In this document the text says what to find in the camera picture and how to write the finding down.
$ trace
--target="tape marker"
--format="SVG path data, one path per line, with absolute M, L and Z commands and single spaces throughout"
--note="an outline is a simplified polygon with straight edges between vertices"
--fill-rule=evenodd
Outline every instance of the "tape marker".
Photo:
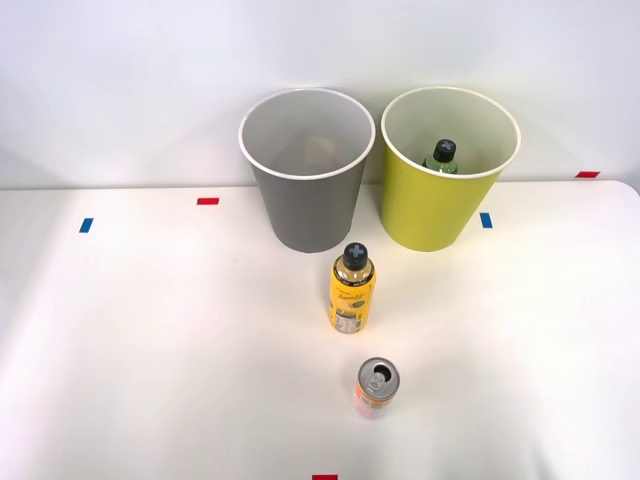
M 220 199 L 215 197 L 215 198 L 199 198 L 198 199 L 198 205 L 217 205 L 218 203 L 220 203 Z
M 482 228 L 493 228 L 493 224 L 491 223 L 491 216 L 488 213 L 481 213 L 480 221 L 482 222 Z
M 80 233 L 89 233 L 91 225 L 93 225 L 93 218 L 85 218 L 80 227 Z
M 600 175 L 600 172 L 583 171 L 583 172 L 578 172 L 578 175 L 576 175 L 576 178 L 596 178 L 598 175 Z

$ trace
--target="table surface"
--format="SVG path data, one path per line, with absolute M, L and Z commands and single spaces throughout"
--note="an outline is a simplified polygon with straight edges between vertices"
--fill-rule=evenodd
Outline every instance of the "table surface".
M 0 478 L 637 480 L 635 191 L 499 183 L 493 228 L 436 253 L 378 196 L 302 254 L 253 187 L 0 192 Z M 356 240 L 378 283 L 344 336 L 329 269 Z M 372 356 L 402 378 L 377 421 L 351 404 Z

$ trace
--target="red tape marker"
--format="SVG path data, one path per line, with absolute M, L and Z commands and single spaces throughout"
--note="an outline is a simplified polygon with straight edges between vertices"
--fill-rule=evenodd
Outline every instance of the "red tape marker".
M 576 178 L 596 178 L 600 172 L 578 172 Z
M 217 205 L 220 203 L 219 198 L 199 198 L 198 205 Z

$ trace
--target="bottle cap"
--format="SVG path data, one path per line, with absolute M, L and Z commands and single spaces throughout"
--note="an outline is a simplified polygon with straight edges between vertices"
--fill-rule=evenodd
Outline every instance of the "bottle cap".
M 433 151 L 433 158 L 441 163 L 449 163 L 456 154 L 456 144 L 451 140 L 438 140 L 436 149 Z
M 362 270 L 367 264 L 367 247 L 361 243 L 350 243 L 344 249 L 342 261 L 349 270 Z

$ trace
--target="bottle label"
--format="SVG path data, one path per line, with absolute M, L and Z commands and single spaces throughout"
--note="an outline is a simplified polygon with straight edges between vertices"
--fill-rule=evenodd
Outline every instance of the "bottle label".
M 364 328 L 369 317 L 376 271 L 356 285 L 346 285 L 331 271 L 329 319 L 333 328 L 341 333 L 356 333 Z

